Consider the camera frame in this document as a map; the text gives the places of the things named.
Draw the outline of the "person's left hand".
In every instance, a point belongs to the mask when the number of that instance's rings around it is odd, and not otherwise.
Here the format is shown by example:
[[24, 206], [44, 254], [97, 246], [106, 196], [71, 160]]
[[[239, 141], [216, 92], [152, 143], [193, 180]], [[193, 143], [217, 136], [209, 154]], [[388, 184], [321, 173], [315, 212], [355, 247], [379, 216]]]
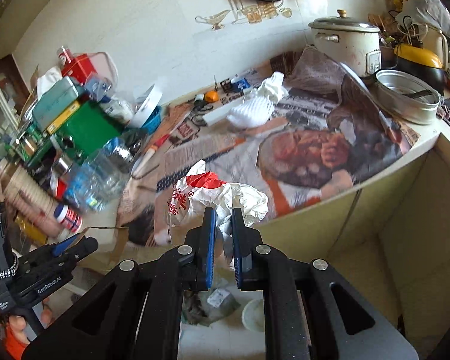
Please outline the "person's left hand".
[[[47, 327], [54, 320], [53, 312], [46, 301], [44, 301], [42, 305], [43, 310], [40, 321]], [[25, 329], [26, 320], [22, 316], [9, 316], [8, 322], [6, 323], [4, 345], [9, 353], [16, 359], [22, 355], [24, 349], [30, 344]]]

